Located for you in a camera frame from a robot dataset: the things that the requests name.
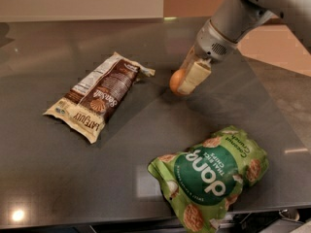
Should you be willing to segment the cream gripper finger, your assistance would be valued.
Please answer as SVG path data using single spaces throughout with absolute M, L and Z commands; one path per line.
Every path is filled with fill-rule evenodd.
M 191 79 L 195 75 L 195 63 L 198 60 L 197 55 L 195 54 L 194 48 L 191 48 L 181 65 L 180 69 L 183 71 L 184 77 Z
M 211 74 L 211 65 L 209 60 L 195 60 L 182 65 L 185 72 L 177 92 L 182 95 L 191 94 L 202 82 Z

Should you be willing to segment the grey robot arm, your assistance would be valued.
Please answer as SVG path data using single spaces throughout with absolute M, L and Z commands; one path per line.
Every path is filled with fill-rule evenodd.
M 311 51 L 311 0 L 224 0 L 198 31 L 180 69 L 170 80 L 171 89 L 191 94 L 224 61 L 251 30 L 277 16 Z

